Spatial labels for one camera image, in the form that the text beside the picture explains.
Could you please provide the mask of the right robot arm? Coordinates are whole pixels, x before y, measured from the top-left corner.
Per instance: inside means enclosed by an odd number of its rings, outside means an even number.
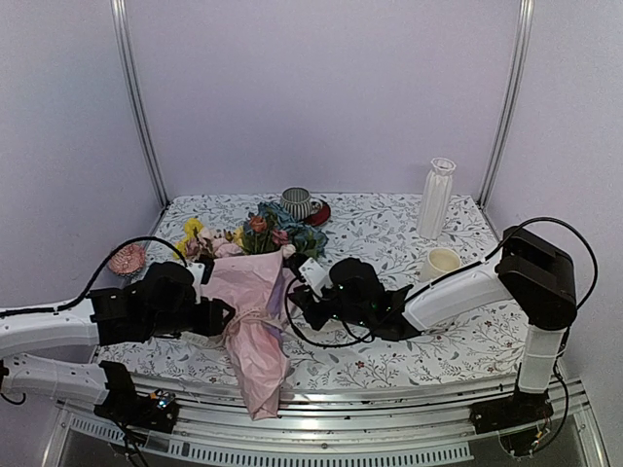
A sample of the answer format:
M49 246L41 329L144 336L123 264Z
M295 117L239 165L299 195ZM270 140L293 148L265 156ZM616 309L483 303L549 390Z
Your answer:
M364 327L365 339L406 341L474 308L516 302L529 328L513 392L471 405L470 421L484 434L553 415L549 384L560 375L559 353L577 316L574 265L569 254L524 226L507 229L483 259L419 290L387 290L374 268L355 258L324 269L297 255L287 265L295 277L286 287L284 306L297 306L314 330L334 319Z

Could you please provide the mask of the pink paper flower bouquet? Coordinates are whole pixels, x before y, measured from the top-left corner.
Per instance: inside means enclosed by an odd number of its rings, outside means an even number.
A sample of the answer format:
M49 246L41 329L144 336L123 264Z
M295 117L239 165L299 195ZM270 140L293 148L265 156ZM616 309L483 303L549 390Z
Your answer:
M276 202L263 201L233 231L214 230L188 219L177 243L181 257L214 262L202 295L235 309L223 342L253 420L277 417L280 387L289 370L282 350L285 327L285 262L325 253L327 235L292 217Z

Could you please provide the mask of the cream printed ribbon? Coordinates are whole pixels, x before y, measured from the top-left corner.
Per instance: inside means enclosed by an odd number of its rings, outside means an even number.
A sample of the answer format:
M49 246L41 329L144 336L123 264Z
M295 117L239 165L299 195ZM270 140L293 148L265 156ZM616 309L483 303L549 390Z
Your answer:
M242 322L259 322L272 325L273 318L265 308L238 310L235 316L229 321L227 329L233 329L237 324Z

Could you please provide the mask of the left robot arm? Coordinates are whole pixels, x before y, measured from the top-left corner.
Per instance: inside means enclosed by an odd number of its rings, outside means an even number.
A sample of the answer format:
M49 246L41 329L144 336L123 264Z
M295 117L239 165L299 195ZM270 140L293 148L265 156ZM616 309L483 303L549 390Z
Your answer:
M233 306L202 295L211 269L166 262L123 288L90 290L68 302L1 312L1 392L69 399L121 427L171 433L179 407L170 393L139 393L119 362L75 363L54 356L63 347L105 347L178 339L184 333L220 336Z

